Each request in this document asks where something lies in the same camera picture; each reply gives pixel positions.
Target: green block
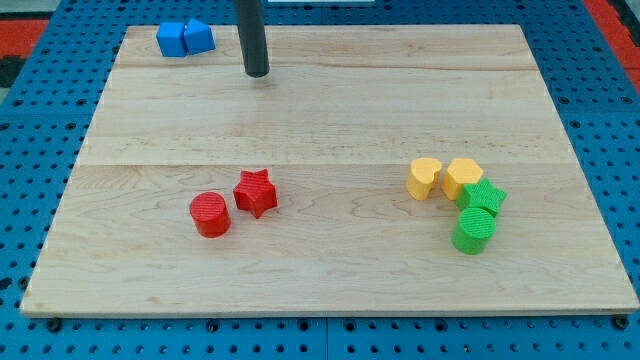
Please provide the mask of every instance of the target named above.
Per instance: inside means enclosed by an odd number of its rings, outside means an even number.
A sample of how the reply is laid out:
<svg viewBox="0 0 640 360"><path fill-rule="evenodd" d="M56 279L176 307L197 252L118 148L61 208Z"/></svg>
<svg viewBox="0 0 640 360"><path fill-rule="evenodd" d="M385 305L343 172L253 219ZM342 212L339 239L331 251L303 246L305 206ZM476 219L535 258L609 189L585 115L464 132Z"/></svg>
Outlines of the green block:
<svg viewBox="0 0 640 360"><path fill-rule="evenodd" d="M496 220L484 209L468 208L462 211L451 234L456 249L468 255L480 254L496 231Z"/></svg>
<svg viewBox="0 0 640 360"><path fill-rule="evenodd" d="M461 211L468 208L481 208L496 217L506 197L505 191L493 186L489 179L484 178L477 184L465 184L456 205Z"/></svg>

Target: blue block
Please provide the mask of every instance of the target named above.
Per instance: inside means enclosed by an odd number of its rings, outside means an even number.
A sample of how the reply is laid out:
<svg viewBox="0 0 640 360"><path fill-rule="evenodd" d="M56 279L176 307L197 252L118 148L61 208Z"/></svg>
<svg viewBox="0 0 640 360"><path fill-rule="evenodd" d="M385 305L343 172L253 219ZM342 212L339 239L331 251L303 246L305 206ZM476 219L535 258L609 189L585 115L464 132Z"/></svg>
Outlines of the blue block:
<svg viewBox="0 0 640 360"><path fill-rule="evenodd" d="M158 40L158 45L160 45L162 56L187 56L184 33L183 23L164 22L160 24L156 39Z"/></svg>
<svg viewBox="0 0 640 360"><path fill-rule="evenodd" d="M184 40L191 55L216 48L211 28L196 19L189 20L187 29L184 32Z"/></svg>

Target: yellow hexagon block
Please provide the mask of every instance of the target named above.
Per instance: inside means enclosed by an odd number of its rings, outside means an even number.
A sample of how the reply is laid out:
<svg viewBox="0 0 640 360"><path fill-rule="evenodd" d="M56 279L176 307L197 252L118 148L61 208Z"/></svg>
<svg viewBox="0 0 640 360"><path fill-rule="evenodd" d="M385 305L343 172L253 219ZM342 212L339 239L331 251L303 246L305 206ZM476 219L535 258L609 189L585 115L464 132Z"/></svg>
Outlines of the yellow hexagon block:
<svg viewBox="0 0 640 360"><path fill-rule="evenodd" d="M458 200L464 184L477 183L482 173L482 168L473 159L453 159L440 188L449 200Z"/></svg>
<svg viewBox="0 0 640 360"><path fill-rule="evenodd" d="M416 200L425 200L431 189L436 186L442 171L442 163L438 159L415 159L409 166L407 191Z"/></svg>

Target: wood plank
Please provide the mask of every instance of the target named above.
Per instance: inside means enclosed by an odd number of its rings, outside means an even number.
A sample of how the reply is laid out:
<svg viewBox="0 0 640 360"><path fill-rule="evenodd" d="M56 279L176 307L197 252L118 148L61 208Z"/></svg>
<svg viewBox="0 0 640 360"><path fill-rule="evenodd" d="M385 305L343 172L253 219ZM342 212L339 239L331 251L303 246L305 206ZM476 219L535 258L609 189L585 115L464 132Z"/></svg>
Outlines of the wood plank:
<svg viewBox="0 0 640 360"><path fill-rule="evenodd" d="M243 75L235 30L215 30L218 50L185 59L158 55L154 27L127 32L27 315L638 308L519 27L273 27L260 80ZM419 156L473 157L509 193L482 255L451 244L459 211L442 192L406 192ZM231 190L262 167L279 207L255 220ZM227 200L222 238L201 238L189 217L202 191Z"/></svg>

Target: black pole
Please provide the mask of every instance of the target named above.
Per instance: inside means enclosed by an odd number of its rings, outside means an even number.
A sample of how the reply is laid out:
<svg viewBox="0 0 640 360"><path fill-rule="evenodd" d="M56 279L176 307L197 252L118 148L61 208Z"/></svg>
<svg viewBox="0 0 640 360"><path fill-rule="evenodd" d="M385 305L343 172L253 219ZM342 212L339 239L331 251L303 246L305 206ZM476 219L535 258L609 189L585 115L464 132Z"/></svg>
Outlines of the black pole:
<svg viewBox="0 0 640 360"><path fill-rule="evenodd" d="M234 3L244 70L251 77L265 76L269 73L269 54L261 0L234 0Z"/></svg>

